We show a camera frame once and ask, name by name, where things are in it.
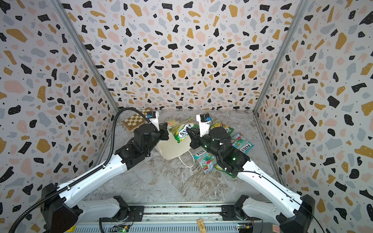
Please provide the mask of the white paper bag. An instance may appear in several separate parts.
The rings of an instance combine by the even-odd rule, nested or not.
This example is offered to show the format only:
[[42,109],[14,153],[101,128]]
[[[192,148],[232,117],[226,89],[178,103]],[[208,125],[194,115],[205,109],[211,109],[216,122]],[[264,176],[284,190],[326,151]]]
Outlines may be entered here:
[[[189,151],[191,149],[191,139],[187,137],[187,139],[184,139],[183,141],[178,143],[177,140],[174,138],[173,134],[169,130],[167,130],[167,132],[169,135],[169,139],[167,141],[161,140],[156,145],[155,149],[160,153],[160,155],[164,159],[172,160],[178,158],[184,166],[186,166],[187,168],[192,168],[195,164],[195,160],[192,153]],[[181,159],[181,156],[187,152],[191,156],[193,162],[191,166],[186,165]]]

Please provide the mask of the teal pink Fox's candy bag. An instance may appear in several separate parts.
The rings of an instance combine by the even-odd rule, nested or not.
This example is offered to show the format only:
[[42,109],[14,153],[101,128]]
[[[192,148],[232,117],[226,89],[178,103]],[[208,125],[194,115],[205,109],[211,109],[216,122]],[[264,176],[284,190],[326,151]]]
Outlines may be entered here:
[[210,173],[215,168],[217,159],[214,155],[210,154],[206,150],[201,150],[193,155],[193,157],[203,169],[205,174]]

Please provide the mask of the yellow green Fox's candy bag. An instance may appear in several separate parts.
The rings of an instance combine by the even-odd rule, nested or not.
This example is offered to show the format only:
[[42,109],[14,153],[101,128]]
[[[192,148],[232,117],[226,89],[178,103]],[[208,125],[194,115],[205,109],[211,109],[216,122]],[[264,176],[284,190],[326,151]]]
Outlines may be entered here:
[[212,129],[214,129],[214,128],[218,128],[218,127],[222,127],[222,128],[224,128],[225,131],[226,131],[229,135],[231,135],[231,134],[234,132],[234,128],[232,128],[232,127],[230,127],[230,126],[224,124],[224,123],[223,123],[222,121],[220,121],[220,120],[215,120],[215,121],[213,121],[213,123],[212,123],[210,129],[212,130]]

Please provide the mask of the teal mint Fox's candy bag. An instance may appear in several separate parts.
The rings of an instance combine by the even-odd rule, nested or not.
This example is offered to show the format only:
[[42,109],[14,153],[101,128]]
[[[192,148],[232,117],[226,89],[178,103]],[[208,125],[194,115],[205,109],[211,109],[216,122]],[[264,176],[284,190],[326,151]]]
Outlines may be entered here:
[[246,139],[241,133],[233,135],[231,142],[234,148],[240,150],[246,155],[248,155],[249,150],[254,147],[254,145],[248,139]]

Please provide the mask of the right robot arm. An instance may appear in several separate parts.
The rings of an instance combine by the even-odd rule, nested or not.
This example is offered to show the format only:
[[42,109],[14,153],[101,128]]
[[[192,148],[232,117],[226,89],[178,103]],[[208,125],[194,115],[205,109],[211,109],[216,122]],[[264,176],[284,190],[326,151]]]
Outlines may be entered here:
[[284,233],[306,233],[313,219],[315,200],[301,196],[281,185],[244,152],[232,145],[231,136],[222,127],[201,135],[199,129],[188,128],[193,149],[199,147],[217,158],[219,166],[261,192],[269,203],[242,195],[234,205],[237,218],[260,218],[276,224]]

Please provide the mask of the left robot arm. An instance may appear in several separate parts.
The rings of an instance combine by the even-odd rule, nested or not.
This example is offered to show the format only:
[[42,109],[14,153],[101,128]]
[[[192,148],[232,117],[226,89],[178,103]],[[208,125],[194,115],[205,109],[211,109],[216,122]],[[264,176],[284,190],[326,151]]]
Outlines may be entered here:
[[134,130],[134,137],[116,150],[108,162],[103,162],[81,176],[56,186],[51,183],[42,189],[41,213],[51,233],[64,233],[80,221],[97,218],[123,220],[130,217],[129,206],[120,196],[97,202],[83,199],[108,180],[128,171],[150,156],[159,141],[167,141],[168,124],[155,127],[143,124]]

